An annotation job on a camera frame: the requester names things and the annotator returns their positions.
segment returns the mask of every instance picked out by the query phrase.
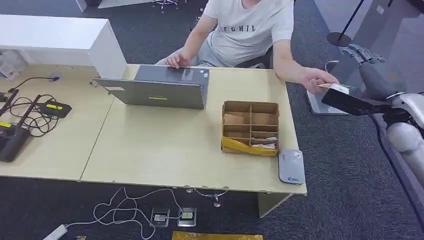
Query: white cabinet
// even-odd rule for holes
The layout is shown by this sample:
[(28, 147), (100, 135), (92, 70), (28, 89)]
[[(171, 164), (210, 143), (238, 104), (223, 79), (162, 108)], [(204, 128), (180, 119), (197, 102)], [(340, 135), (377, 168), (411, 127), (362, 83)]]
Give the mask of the white cabinet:
[(127, 62), (108, 19), (0, 15), (0, 49), (15, 49), (29, 64), (94, 66), (120, 79)]

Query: cardboard organizer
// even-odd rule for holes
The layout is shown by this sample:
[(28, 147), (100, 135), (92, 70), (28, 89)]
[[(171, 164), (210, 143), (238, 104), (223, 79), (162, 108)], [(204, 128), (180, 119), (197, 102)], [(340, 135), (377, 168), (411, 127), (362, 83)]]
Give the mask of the cardboard organizer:
[[(253, 145), (268, 144), (275, 144), (275, 148), (253, 147)], [(279, 105), (277, 103), (224, 102), (221, 140), (221, 149), (224, 153), (275, 156), (278, 148)]]

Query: man's arm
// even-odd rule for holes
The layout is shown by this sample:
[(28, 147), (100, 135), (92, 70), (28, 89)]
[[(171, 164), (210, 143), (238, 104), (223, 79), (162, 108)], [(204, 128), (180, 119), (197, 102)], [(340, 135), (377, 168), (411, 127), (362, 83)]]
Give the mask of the man's arm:
[(218, 20), (216, 18), (203, 14), (196, 27), (188, 35), (184, 48), (181, 52), (170, 55), (165, 63), (173, 68), (185, 67), (190, 65), (190, 61), (197, 55), (203, 42), (209, 33), (215, 28)]
[(183, 52), (188, 57), (190, 57), (190, 59), (196, 56), (203, 42), (208, 37), (209, 33), (212, 32), (212, 30), (215, 28), (217, 23), (218, 20), (216, 18), (207, 16), (205, 14), (200, 17), (199, 22), (193, 31), (191, 31), (184, 45)]
[(301, 66), (293, 60), (290, 40), (288, 39), (276, 41), (273, 45), (273, 53), (275, 74), (280, 80), (302, 84), (313, 94), (321, 92), (318, 85), (339, 82), (328, 72)]

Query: stand base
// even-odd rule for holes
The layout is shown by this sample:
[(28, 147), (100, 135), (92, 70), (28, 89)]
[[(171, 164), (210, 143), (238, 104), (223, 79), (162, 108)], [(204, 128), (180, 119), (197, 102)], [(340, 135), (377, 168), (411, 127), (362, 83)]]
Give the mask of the stand base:
[(324, 95), (314, 95), (307, 92), (307, 99), (309, 101), (312, 113), (315, 115), (349, 115), (349, 113), (341, 111), (337, 108), (331, 107), (322, 103)]
[(327, 35), (327, 40), (337, 47), (347, 47), (352, 42), (350, 37), (346, 34), (341, 34), (340, 32), (330, 32)]

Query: black cable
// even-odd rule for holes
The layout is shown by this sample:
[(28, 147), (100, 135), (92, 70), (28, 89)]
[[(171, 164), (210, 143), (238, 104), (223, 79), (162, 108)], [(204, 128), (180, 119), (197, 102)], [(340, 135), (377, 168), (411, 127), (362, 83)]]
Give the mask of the black cable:
[(15, 89), (19, 88), (22, 84), (28, 82), (31, 79), (50, 79), (50, 80), (53, 80), (53, 81), (57, 81), (57, 80), (59, 80), (59, 77), (58, 76), (56, 76), (56, 77), (30, 77), (30, 78), (24, 80), (23, 82), (19, 83), (17, 86), (9, 89), (7, 92), (12, 93)]
[[(52, 96), (52, 95), (50, 95), (50, 94), (44, 94), (44, 95), (41, 95), (41, 98), (42, 97), (50, 97), (49, 99), (48, 99), (48, 101), (50, 101), (50, 100), (53, 100), (53, 101), (55, 101), (56, 102), (56, 99)], [(21, 100), (21, 99), (25, 99), (25, 100), (27, 100), (28, 102), (22, 102), (22, 103), (17, 103), (19, 100)], [(28, 97), (19, 97), (19, 98), (17, 98), (11, 105), (10, 105), (10, 107), (7, 109), (7, 110), (9, 110), (9, 112), (10, 112), (10, 114), (12, 115), (12, 116), (15, 116), (15, 117), (18, 117), (18, 118), (22, 118), (23, 117), (23, 115), (18, 115), (18, 114), (15, 114), (15, 113), (13, 113), (12, 112), (12, 109), (13, 108), (15, 108), (15, 107), (17, 107), (17, 106), (23, 106), (23, 105), (30, 105), (31, 103), (32, 103), (33, 101), (31, 100), (31, 99), (29, 99)], [(49, 132), (51, 132), (53, 129), (55, 129), (55, 127), (56, 127), (56, 125), (58, 124), (58, 122), (59, 122), (59, 117), (57, 117), (57, 116), (52, 116), (52, 115), (46, 115), (46, 114), (44, 114), (44, 113), (42, 113), (41, 111), (40, 111), (40, 106), (38, 105), (39, 104), (39, 102), (37, 102), (36, 103), (36, 105), (34, 106), (34, 108), (30, 111), (30, 113), (37, 113), (37, 114), (39, 114), (40, 116), (38, 116), (38, 117), (32, 117), (32, 116), (28, 116), (25, 120), (24, 120), (24, 122), (23, 122), (23, 125), (25, 125), (26, 127), (28, 127), (29, 129), (36, 129), (36, 130), (38, 130), (41, 134), (38, 134), (38, 135), (36, 135), (36, 134), (33, 134), (32, 132), (31, 132), (31, 136), (33, 136), (33, 137), (42, 137), (42, 136), (44, 136), (44, 135), (46, 135), (47, 133), (49, 133)]]
[(397, 169), (395, 167), (395, 164), (393, 163), (393, 159), (390, 157), (389, 153), (387, 152), (387, 150), (386, 150), (386, 148), (385, 148), (385, 146), (383, 144), (382, 130), (380, 128), (380, 125), (379, 125), (379, 123), (378, 123), (378, 121), (377, 121), (377, 119), (376, 119), (376, 117), (374, 115), (372, 115), (369, 112), (366, 112), (366, 114), (368, 115), (369, 118), (371, 118), (372, 122), (375, 125), (375, 129), (377, 130), (378, 144), (380, 145), (380, 148), (383, 151), (385, 157), (387, 158), (388, 163), (390, 164), (391, 168), (393, 169), (393, 172), (396, 175), (397, 180), (400, 183), (400, 186), (402, 187), (403, 191), (405, 192), (406, 197), (408, 198), (409, 203), (410, 203), (410, 205), (411, 205), (411, 207), (413, 209), (413, 212), (415, 213), (415, 216), (418, 219), (419, 225), (421, 226), (421, 230), (424, 232), (424, 222), (423, 222), (423, 219), (421, 218), (421, 215), (418, 212), (418, 209), (415, 206), (415, 202), (412, 200), (412, 197), (409, 194), (409, 191), (408, 191), (407, 187), (405, 186), (404, 181), (401, 179), (401, 176), (399, 175), (399, 173), (398, 173), (398, 171), (397, 171)]

